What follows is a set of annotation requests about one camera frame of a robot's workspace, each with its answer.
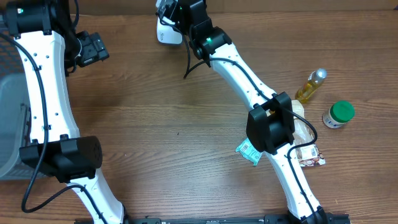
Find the teal tissue pack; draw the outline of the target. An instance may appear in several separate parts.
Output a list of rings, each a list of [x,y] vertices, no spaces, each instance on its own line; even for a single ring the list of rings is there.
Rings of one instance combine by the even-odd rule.
[[[257,166],[262,157],[262,152],[256,150],[250,140],[246,138],[235,150],[239,152],[245,159],[251,161],[253,166]]]

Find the yellow oil bottle silver cap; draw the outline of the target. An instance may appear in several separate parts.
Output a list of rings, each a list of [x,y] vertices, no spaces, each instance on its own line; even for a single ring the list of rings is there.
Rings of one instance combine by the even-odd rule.
[[[316,90],[322,86],[327,75],[328,73],[324,68],[313,71],[305,84],[297,90],[295,99],[301,103],[306,103]]]

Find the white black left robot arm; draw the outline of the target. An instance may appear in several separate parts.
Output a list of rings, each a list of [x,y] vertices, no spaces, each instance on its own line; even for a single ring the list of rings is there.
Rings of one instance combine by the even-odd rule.
[[[93,223],[128,223],[101,170],[100,141],[81,136],[68,96],[70,73],[109,57],[100,35],[76,31],[78,17],[70,15],[68,1],[9,1],[2,19],[3,39],[19,52],[30,100],[30,144],[19,149],[22,162],[74,191]]]

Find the green lid jar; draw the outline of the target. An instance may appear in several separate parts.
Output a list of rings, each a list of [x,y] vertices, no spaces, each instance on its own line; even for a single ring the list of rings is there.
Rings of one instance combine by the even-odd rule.
[[[349,101],[337,101],[322,116],[323,123],[337,129],[350,122],[355,116],[354,106]]]

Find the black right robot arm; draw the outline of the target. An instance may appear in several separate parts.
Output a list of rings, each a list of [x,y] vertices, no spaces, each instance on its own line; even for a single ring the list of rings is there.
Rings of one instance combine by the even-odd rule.
[[[156,4],[159,42],[184,43],[189,56],[220,74],[248,110],[246,135],[272,164],[285,193],[289,223],[328,223],[296,159],[294,120],[309,122],[293,111],[285,92],[276,93],[244,62],[229,35],[214,26],[202,0],[161,0]]]

